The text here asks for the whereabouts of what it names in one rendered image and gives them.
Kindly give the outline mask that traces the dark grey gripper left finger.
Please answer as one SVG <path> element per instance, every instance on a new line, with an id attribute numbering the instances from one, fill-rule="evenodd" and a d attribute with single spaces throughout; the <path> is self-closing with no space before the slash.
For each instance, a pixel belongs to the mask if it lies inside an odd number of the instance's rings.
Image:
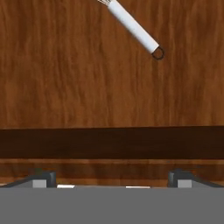
<path id="1" fill-rule="evenodd" d="M 55 188 L 56 186 L 56 172 L 43 171 L 40 174 L 33 174 L 9 184 L 0 185 L 0 188 Z"/>

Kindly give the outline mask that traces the brown wooden drawer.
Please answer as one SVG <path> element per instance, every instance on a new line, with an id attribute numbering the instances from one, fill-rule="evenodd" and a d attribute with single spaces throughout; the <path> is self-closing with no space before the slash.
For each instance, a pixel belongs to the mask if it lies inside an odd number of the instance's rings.
<path id="1" fill-rule="evenodd" d="M 0 0 L 0 185 L 224 185 L 224 0 L 119 2 L 157 52 L 98 0 Z"/>

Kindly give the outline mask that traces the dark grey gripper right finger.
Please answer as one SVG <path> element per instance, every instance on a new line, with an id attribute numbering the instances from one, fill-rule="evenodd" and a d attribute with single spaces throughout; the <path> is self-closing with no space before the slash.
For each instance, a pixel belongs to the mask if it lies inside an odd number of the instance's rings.
<path id="1" fill-rule="evenodd" d="M 206 181 L 202 178 L 197 177 L 190 171 L 185 171 L 181 169 L 172 170 L 168 173 L 167 186 L 172 188 L 224 188 L 224 185 L 219 185 L 215 184 L 214 182 Z"/>

